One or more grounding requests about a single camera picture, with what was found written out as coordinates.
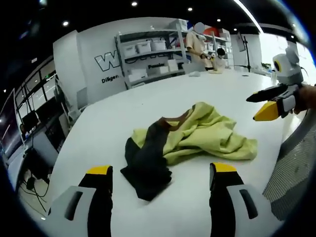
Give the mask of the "person's right hand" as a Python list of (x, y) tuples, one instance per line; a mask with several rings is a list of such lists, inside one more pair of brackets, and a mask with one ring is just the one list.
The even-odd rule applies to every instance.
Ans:
[(316, 109), (316, 87), (311, 85), (304, 85), (298, 90), (298, 99), (294, 113), (299, 114), (301, 111)]

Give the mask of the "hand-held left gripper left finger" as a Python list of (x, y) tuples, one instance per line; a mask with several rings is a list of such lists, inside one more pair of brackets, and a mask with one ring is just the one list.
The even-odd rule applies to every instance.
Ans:
[(77, 186), (70, 186), (48, 213), (50, 237), (110, 237), (113, 208), (113, 167), (86, 171)]

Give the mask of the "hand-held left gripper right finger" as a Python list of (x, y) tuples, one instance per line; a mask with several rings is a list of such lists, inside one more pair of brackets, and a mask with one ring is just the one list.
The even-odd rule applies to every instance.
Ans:
[(212, 237), (270, 237), (280, 227), (270, 202), (228, 164), (210, 164)]

